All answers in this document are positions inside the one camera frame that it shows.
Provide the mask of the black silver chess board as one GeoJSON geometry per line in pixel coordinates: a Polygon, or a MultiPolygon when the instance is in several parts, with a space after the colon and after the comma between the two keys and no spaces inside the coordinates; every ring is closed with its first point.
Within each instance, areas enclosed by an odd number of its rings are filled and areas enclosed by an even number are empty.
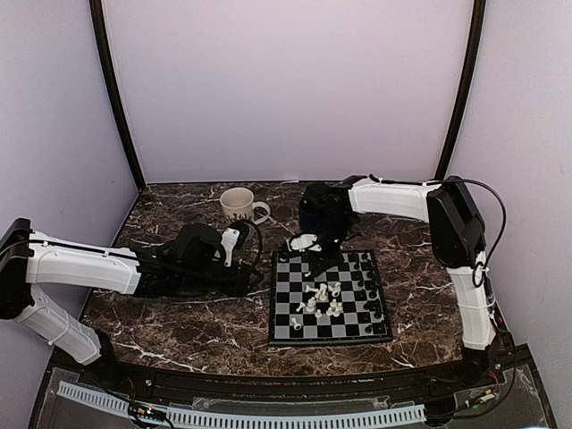
{"type": "Polygon", "coordinates": [[[281,263],[273,253],[269,310],[271,346],[342,346],[393,341],[372,250],[344,250],[343,262],[316,278],[305,277],[308,256],[281,263]],[[293,329],[291,318],[302,327],[293,329]]]}

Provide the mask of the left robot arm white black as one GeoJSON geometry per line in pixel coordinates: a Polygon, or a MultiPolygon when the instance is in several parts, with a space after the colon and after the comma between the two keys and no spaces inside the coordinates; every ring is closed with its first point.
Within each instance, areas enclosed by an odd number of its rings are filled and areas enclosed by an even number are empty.
{"type": "Polygon", "coordinates": [[[238,220],[224,231],[186,224],[153,248],[102,248],[59,240],[13,221],[1,238],[1,317],[29,327],[83,366],[107,390],[126,382],[107,334],[81,323],[41,288],[44,283],[109,290],[143,299],[220,291],[243,297],[263,276],[235,252],[251,238],[263,247],[258,226],[238,220]]]}

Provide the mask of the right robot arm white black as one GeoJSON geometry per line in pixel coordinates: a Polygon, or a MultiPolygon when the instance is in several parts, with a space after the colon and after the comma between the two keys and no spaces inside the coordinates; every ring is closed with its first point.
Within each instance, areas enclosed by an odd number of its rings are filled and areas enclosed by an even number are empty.
{"type": "Polygon", "coordinates": [[[312,274],[341,262],[341,244],[361,214],[396,215],[428,224],[433,255],[446,268],[462,325],[462,362],[456,379],[476,387],[491,372],[499,321],[489,279],[485,222],[468,189],[470,181],[391,181],[352,175],[333,185],[309,185],[299,202],[301,233],[287,241],[290,253],[307,253],[312,274]]]}

